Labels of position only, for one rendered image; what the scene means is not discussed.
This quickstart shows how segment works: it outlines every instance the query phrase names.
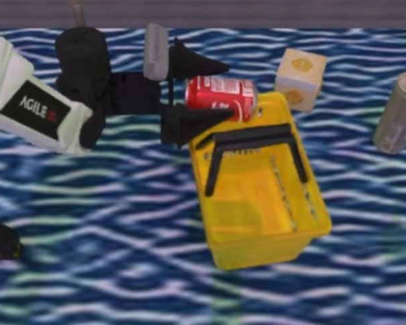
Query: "beverage can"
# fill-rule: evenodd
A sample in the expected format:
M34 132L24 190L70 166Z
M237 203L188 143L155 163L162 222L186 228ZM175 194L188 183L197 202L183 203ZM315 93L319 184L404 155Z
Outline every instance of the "beverage can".
M185 105L193 109L233 110L232 121L248 122L257 105L257 88L251 80L197 76L186 82Z
M406 146L406 72L399 76L392 90L373 142L387 154L396 154Z

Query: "white box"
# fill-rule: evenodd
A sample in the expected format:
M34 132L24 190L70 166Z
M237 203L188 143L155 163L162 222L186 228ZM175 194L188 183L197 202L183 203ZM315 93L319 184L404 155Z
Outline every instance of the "white box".
M291 109L313 110L327 60L319 54L286 49L275 78L275 91L285 95Z

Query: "can label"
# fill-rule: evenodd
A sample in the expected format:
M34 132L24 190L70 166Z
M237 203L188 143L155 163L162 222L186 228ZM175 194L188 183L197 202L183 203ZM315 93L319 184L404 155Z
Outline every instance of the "can label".
M233 110L231 119L237 122L248 122L256 107L256 87L250 80L198 76L188 81L185 93L189 108Z

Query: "blue water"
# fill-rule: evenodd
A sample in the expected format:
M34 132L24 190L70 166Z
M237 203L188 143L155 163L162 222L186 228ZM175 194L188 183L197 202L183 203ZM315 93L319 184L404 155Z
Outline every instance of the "blue water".
M142 70L143 30L104 30L115 71ZM50 85L59 30L0 30ZM295 261L223 272L206 246L186 149L156 117L108 119L84 158L0 131L0 221L26 247L0 263L0 325L406 325L406 150L371 134L406 30L172 30L228 75L271 91L284 49L329 57L312 114L295 119L332 221ZM180 99L183 85L175 90ZM166 99L166 87L163 90Z

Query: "metal rod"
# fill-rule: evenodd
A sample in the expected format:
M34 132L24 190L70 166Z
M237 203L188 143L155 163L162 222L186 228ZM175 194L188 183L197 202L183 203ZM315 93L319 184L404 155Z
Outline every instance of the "metal rod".
M81 0L69 0L69 1L74 11L75 24L78 27L86 26L86 21L84 19L83 13L83 4L81 3Z

